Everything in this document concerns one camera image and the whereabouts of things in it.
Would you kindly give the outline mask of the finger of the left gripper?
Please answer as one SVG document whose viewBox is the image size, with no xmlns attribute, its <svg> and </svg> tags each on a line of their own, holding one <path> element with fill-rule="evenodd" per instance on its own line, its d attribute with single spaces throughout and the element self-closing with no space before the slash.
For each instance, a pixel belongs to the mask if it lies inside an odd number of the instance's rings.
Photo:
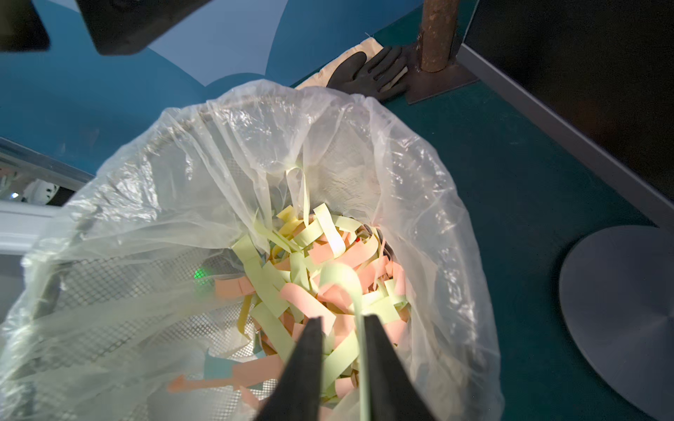
<svg viewBox="0 0 674 421">
<path fill-rule="evenodd" d="M 77 0 L 101 55 L 137 54 L 209 0 Z"/>
<path fill-rule="evenodd" d="M 31 0 L 1 0 L 1 52 L 43 52 L 50 49 L 46 28 Z"/>
</svg>

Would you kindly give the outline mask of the bin with clear plastic bag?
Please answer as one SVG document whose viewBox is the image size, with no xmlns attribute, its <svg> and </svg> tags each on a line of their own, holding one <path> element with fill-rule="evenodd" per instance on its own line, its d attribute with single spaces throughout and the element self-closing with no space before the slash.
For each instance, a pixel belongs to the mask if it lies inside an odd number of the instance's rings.
<svg viewBox="0 0 674 421">
<path fill-rule="evenodd" d="M 359 417 L 362 283 L 439 420 L 497 420 L 493 307 L 435 149 L 378 101 L 249 82 L 168 109 L 50 219 L 1 327 L 4 420 L 247 420 L 323 320 L 323 419 Z"/>
</svg>

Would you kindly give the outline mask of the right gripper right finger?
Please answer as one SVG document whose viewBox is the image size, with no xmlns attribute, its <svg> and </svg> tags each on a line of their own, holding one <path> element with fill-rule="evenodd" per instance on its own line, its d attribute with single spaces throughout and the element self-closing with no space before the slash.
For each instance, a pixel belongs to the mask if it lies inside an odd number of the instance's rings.
<svg viewBox="0 0 674 421">
<path fill-rule="evenodd" d="M 371 420 L 435 420 L 375 315 L 364 317 Z"/>
</svg>

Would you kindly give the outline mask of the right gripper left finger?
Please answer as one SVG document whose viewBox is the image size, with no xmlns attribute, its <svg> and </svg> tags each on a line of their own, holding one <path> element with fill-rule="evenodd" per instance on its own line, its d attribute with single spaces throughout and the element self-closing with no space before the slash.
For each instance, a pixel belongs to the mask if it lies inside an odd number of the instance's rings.
<svg viewBox="0 0 674 421">
<path fill-rule="evenodd" d="M 277 387 L 255 421 L 319 419 L 322 352 L 322 318 L 309 319 Z"/>
</svg>

